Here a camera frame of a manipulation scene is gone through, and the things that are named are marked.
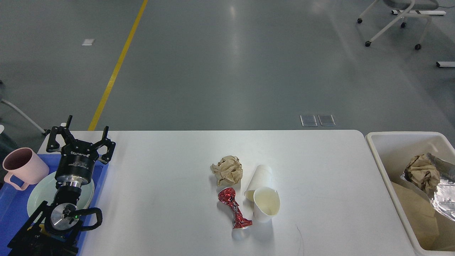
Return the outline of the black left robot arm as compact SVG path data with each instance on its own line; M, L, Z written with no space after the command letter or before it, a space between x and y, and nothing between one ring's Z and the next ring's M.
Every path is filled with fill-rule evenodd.
M109 127L99 141L76 139L66 123L48 130L46 151L61 154L55 171L55 196L42 201L8 243L10 256L75 256L77 237L81 232L98 228L103 215L97 207L78 206L86 188L93 184L97 162L108 164L116 143L109 139Z

